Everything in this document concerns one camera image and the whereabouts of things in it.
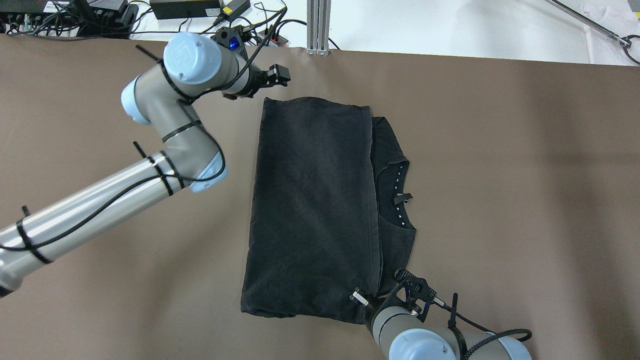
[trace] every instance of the electrical cord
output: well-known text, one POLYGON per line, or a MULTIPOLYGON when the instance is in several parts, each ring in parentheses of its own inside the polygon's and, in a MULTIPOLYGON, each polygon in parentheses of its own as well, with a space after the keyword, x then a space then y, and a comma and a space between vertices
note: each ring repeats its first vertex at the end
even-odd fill
MULTIPOLYGON (((131 3, 143 3, 143 4, 146 4, 146 5, 149 5, 147 2, 142 1, 142 0, 133 0, 133 1, 131 1, 131 3)), ((130 24, 128 24, 128 25, 125 25, 125 26, 119 26, 119 27, 110 27, 110 26, 105 26, 104 24, 99 24, 99 23, 97 23, 97 22, 90 21, 90 20, 88 20, 88 19, 85 19, 84 17, 80 17, 80 16, 78 16, 78 15, 76 15, 76 14, 74 14, 74 13, 72 13, 72 12, 68 11, 68 10, 67 10, 67 8, 69 8, 70 6, 72 6, 72 4, 62 5, 62 4, 60 4, 59 2, 57 2, 57 1, 53 1, 53 4, 56 6, 56 9, 58 9, 58 11, 57 11, 57 12, 54 12, 54 13, 52 13, 52 14, 50 14, 49 16, 47 16, 47 17, 42 21, 42 24, 41 24, 39 27, 37 27, 37 28, 36 28, 36 29, 34 29, 33 31, 16 31, 16 32, 14 32, 14 33, 11 33, 11 36, 15 36, 15 35, 35 35, 35 36, 38 36, 38 34, 39 34, 40 32, 42 32, 42 31, 47 31, 47 35, 48 35, 48 32, 49 32, 49 31, 55 31, 55 32, 56 32, 56 34, 58 34, 58 36, 59 36, 59 35, 60 35, 60 32, 61 32, 61 28, 60 28, 60 26, 61 26, 61 23, 62 23, 62 21, 63 21, 63 19, 62 19, 62 14, 63 14, 63 13, 65 13, 65 15, 68 15, 69 17, 71 17, 71 18, 75 19, 75 20, 76 20, 76 23, 75 23, 75 24, 73 24, 73 25, 71 25, 69 29, 64 29, 64 30, 62 30, 62 31, 70 31, 70 30, 75 29, 76 27, 80 27, 80 26, 82 26, 82 25, 84 25, 84 26, 85 26, 85 25, 87 25, 87 24, 91 24, 91 25, 97 26, 97 27, 99 27, 99 28, 102 28, 103 30, 104 30, 104 29, 109 30, 109 31, 111 31, 111 32, 109 32, 109 33, 103 33, 103 34, 100 34, 100 35, 91 35, 91 36, 83 37, 83 38, 97 38, 97 37, 103 37, 103 36, 106 36, 106 35, 127 35, 127 36, 129 36, 129 35, 131 35, 131 34, 135 33, 135 32, 138 30, 138 28, 140 27, 140 24, 141 24, 142 18, 144 18, 144 16, 145 16, 146 14, 148 14, 148 13, 152 12, 152 9, 150 9, 150 8, 149 8, 148 10, 146 10, 145 12, 143 12, 143 13, 138 17, 138 19, 136 19, 136 20, 132 21, 132 22, 131 22, 130 24), (55 24, 54 24, 53 26, 49 25, 50 21, 52 21, 52 20, 55 20, 55 24), (116 31, 121 30, 121 29, 127 29, 127 28, 130 28, 130 27, 131 27, 133 24, 135 24, 135 23, 138 23, 138 24, 136 25, 136 28, 135 28, 133 31, 131 31, 131 32, 128 32, 128 33, 116 32, 116 31)))
POLYGON ((230 27, 230 28, 233 28, 233 26, 234 26, 234 22, 235 22, 237 19, 244 20, 244 21, 246 21, 249 25, 253 25, 253 23, 252 23, 251 21, 249 21, 249 19, 247 19, 246 17, 244 17, 244 16, 238 16, 238 17, 236 17, 235 19, 231 20, 231 22, 229 22, 229 27, 230 27))
POLYGON ((9 30, 6 32, 7 35, 13 36, 16 33, 20 32, 20 23, 22 22, 22 15, 16 15, 15 18, 13 15, 7 16, 7 20, 9 20, 9 30))
POLYGON ((191 19, 191 18, 188 17, 187 19, 184 19, 184 21, 180 23, 180 26, 178 27, 178 32, 182 31, 182 25, 185 25, 187 23, 187 21, 189 21, 189 19, 191 19))
POLYGON ((258 9, 258 10, 261 10, 262 12, 264 12, 264 20, 267 20, 267 12, 275 12, 275 11, 273 11, 273 10, 267 10, 267 9, 265 9, 265 8, 264 8, 264 3, 263 3, 262 1, 260 1, 260 2, 258 2, 258 3, 253 4, 253 7, 254 7, 254 8, 256 8, 256 9, 258 9))
POLYGON ((531 336, 533 335, 531 330, 528 329, 512 329, 512 330, 507 330, 507 331, 503 331, 503 332, 499 332, 495 335, 491 335, 488 338, 479 341, 477 344, 475 344, 474 346, 470 347, 469 350, 467 351, 467 353, 465 353, 465 355, 460 359, 460 360, 468 360, 469 357, 471 357, 471 355, 473 355, 474 352, 478 351, 478 349, 480 349, 481 347, 491 343, 492 341, 498 340, 500 338, 503 338, 505 336, 509 336, 509 335, 516 335, 516 334, 525 334, 525 336, 523 336, 522 338, 518 339, 518 341, 523 342, 523 341, 527 341, 529 339, 531 339, 531 336))
POLYGON ((629 49, 631 48, 631 39, 633 38, 640 38, 640 35, 627 35, 620 40, 626 40, 628 42, 628 45, 625 45, 622 42, 620 42, 620 45, 622 46, 622 50, 627 55, 627 58, 629 58, 634 63, 640 65, 640 61, 637 61, 636 59, 634 59, 633 56, 631 56, 631 54, 629 54, 629 49))
POLYGON ((193 18, 191 18, 191 20, 189 20, 189 22, 187 23, 187 27, 184 29, 184 31, 189 31, 189 27, 191 26, 192 22, 193 22, 193 18))
POLYGON ((271 39, 271 37, 273 36, 273 34, 274 34, 275 30, 276 30, 276 26, 278 26, 280 21, 282 21, 282 18, 284 17, 284 15, 286 13, 287 13, 287 7, 285 6, 282 9, 278 10, 278 12, 276 12, 270 18, 270 19, 274 19, 276 16, 278 17, 276 22, 275 22, 275 24, 273 24, 273 26, 271 26, 271 28, 267 32, 266 36, 264 37, 264 39, 262 39, 262 41, 258 45, 258 48, 253 52, 253 54, 251 55, 249 60, 247 60, 246 64, 242 68, 242 70, 240 70, 233 79, 231 79, 228 83, 222 85, 219 88, 212 88, 212 89, 209 89, 207 91, 204 91, 204 92, 198 94, 197 96, 193 97, 190 100, 190 103, 193 103, 194 101, 198 100, 201 96, 203 96, 205 94, 208 94, 210 92, 217 91, 217 90, 226 90, 226 89, 230 88, 231 86, 233 86, 233 84, 236 83, 236 81, 238 81, 238 79, 247 71, 247 69, 249 69, 249 66, 251 66, 251 64, 253 63, 255 57, 258 55, 260 50, 269 42, 269 39, 271 39))
POLYGON ((268 23, 269 23, 269 22, 271 22, 273 19, 275 19, 276 17, 278 17, 278 15, 282 12, 282 10, 284 10, 284 12, 287 12, 287 10, 286 10, 286 9, 287 9, 287 7, 286 7, 286 6, 284 6, 284 7, 283 7, 283 8, 281 8, 280 10, 276 10, 276 12, 275 12, 272 16, 268 17, 268 18, 267 18, 266 20, 264 20, 264 21, 260 21, 260 22, 258 22, 258 23, 256 23, 256 24, 252 24, 251 26, 249 26, 249 28, 250 28, 250 29, 247 29, 247 30, 253 30, 253 29, 258 28, 258 27, 260 27, 260 26, 262 26, 262 25, 268 24, 268 23))
MULTIPOLYGON (((441 304, 439 304, 439 303, 437 303, 437 302, 434 302, 434 304, 436 304, 438 307, 440 307, 440 308, 442 308, 442 309, 445 309, 445 310, 446 310, 446 311, 448 311, 448 312, 452 312, 452 311, 453 311, 453 309, 451 308, 451 306, 449 306, 449 305, 445 304, 444 302, 442 302, 442 305, 441 305, 441 304)), ((456 312, 456 316, 457 316, 460 320, 462 320, 462 321, 466 322, 467 324, 469 324, 469 325, 471 325, 471 326, 475 327, 476 329, 482 330, 482 331, 484 331, 484 332, 491 332, 491 333, 494 333, 493 331, 491 331, 491 330, 487 329, 486 327, 484 327, 484 326, 482 326, 482 325, 480 325, 480 324, 478 324, 478 323, 475 323, 475 322, 473 322, 473 321, 469 320, 468 318, 465 318, 465 317, 464 317, 464 316, 462 316, 462 314, 460 314, 459 312, 456 312)))
MULTIPOLYGON (((304 21, 302 21, 302 20, 298 20, 298 19, 287 19, 287 20, 283 20, 283 21, 280 23, 280 25, 279 25, 278 29, 276 30, 276 40, 280 38, 280 30, 282 29, 282 27, 283 27, 285 24, 288 24, 288 23, 290 23, 290 22, 295 22, 295 23, 297 23, 297 24, 302 24, 302 25, 304 25, 304 26, 306 26, 306 25, 307 25, 307 23, 306 23, 306 22, 304 22, 304 21)), ((333 41, 331 38, 329 38, 329 42, 330 42, 331 44, 333 44, 333 46, 335 46, 335 48, 336 48, 336 49, 340 50, 340 47, 339 47, 339 46, 335 43, 335 41, 333 41)))
MULTIPOLYGON (((91 39, 96 39, 96 38, 105 38, 105 36, 108 35, 127 35, 127 36, 131 36, 131 35, 138 35, 138 34, 177 34, 179 31, 130 31, 128 33, 103 33, 101 35, 91 35, 91 36, 83 36, 83 37, 76 37, 76 38, 54 38, 54 37, 43 37, 42 35, 34 35, 31 33, 21 33, 21 34, 16 34, 16 35, 29 35, 35 38, 41 38, 42 40, 49 40, 49 41, 62 41, 62 42, 73 42, 73 41, 83 41, 83 40, 91 40, 91 39)), ((213 35, 214 33, 205 33, 203 35, 213 35)))
MULTIPOLYGON (((284 7, 283 7, 283 8, 287 8, 287 4, 285 4, 285 2, 284 2, 284 1, 280 0, 280 2, 281 2, 282 4, 284 4, 284 7)), ((259 26, 262 26, 262 25, 265 25, 265 24, 269 23, 270 21, 272 21, 273 19, 275 19, 275 18, 276 18, 276 16, 278 16, 278 14, 277 14, 278 12, 282 11, 282 9, 281 9, 281 10, 267 10, 267 9, 264 9, 264 6, 263 6, 262 8, 258 8, 258 9, 265 11, 265 13, 264 13, 264 15, 265 15, 265 16, 264 16, 264 17, 265 17, 264 21, 260 21, 260 22, 259 22, 259 23, 257 23, 257 24, 252 24, 249 20, 247 20, 247 22, 249 22, 249 24, 250 24, 250 25, 249 25, 247 28, 244 28, 244 29, 243 29, 244 31, 251 31, 251 30, 255 30, 255 28, 258 28, 259 26), (271 17, 267 17, 267 16, 266 16, 266 12, 273 12, 274 14, 273 14, 271 17)), ((207 32, 208 32, 208 31, 210 31, 211 29, 213 29, 213 28, 215 28, 216 26, 218 26, 218 25, 222 24, 222 22, 227 21, 227 19, 219 20, 219 19, 221 19, 221 16, 222 16, 222 15, 220 15, 220 16, 218 17, 218 19, 216 19, 216 20, 213 22, 213 25, 211 25, 211 26, 209 26, 208 28, 204 29, 200 34, 207 33, 207 32)))

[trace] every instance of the brown table surface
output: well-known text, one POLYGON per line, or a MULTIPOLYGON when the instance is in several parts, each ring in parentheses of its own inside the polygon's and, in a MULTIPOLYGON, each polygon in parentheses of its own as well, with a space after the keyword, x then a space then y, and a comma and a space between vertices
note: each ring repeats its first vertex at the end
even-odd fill
MULTIPOLYGON (((135 44, 0 37, 1 227, 134 163, 134 140, 161 149, 120 107, 153 65, 135 44)), ((0 359, 381 359, 364 326, 239 310, 265 96, 389 119, 412 163, 408 268, 457 291, 460 313, 531 329, 537 359, 640 357, 640 69, 273 48, 256 62, 289 67, 290 86, 195 104, 229 177, 27 277, 0 300, 0 359)))

